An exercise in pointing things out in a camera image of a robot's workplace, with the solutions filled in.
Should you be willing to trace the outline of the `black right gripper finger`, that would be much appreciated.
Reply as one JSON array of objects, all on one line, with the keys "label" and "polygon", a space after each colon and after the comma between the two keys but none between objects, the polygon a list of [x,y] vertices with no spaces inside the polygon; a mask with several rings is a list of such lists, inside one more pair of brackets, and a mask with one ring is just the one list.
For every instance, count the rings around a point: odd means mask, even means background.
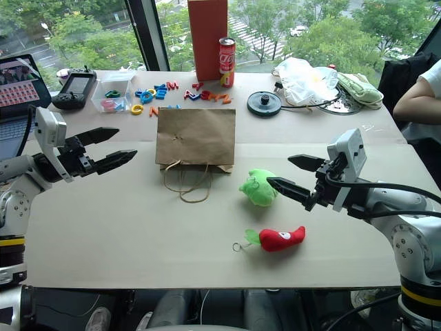
[{"label": "black right gripper finger", "polygon": [[278,193],[302,204],[307,210],[311,211],[314,206],[311,192],[293,181],[282,177],[267,177],[268,184]]},{"label": "black right gripper finger", "polygon": [[325,160],[322,158],[307,154],[297,154],[294,156],[290,156],[287,158],[287,160],[298,168],[309,172],[316,172],[325,162]]}]

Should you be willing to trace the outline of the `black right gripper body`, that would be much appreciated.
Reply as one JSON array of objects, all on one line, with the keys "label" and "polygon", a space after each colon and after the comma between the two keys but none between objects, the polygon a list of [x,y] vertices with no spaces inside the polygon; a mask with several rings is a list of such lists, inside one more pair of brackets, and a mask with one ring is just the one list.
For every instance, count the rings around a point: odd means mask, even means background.
[{"label": "black right gripper body", "polygon": [[314,172],[316,174],[316,186],[313,197],[316,203],[324,207],[332,205],[334,208],[342,208],[347,198],[347,188],[336,185],[344,179],[344,170],[347,166],[346,156],[341,152],[334,160],[319,158],[316,161]]}]

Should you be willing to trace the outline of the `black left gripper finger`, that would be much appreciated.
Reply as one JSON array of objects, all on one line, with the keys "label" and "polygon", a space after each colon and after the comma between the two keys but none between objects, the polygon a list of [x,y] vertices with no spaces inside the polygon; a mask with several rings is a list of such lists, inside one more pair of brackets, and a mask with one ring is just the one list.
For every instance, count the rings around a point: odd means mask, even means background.
[{"label": "black left gripper finger", "polygon": [[87,146],[107,141],[118,132],[118,128],[100,127],[77,134],[76,137],[84,146]]},{"label": "black left gripper finger", "polygon": [[95,162],[95,172],[97,174],[104,174],[119,168],[131,161],[136,154],[137,150],[120,150],[109,154],[105,158]]}]

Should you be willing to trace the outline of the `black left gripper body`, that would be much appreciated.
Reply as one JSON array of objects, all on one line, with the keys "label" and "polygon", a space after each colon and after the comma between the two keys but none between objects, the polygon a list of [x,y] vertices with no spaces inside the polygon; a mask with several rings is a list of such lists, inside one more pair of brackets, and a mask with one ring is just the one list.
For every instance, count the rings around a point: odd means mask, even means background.
[{"label": "black left gripper body", "polygon": [[85,147],[99,143],[88,134],[78,134],[65,140],[63,147],[58,147],[58,159],[72,177],[85,177],[97,171],[96,162],[86,154]]}]

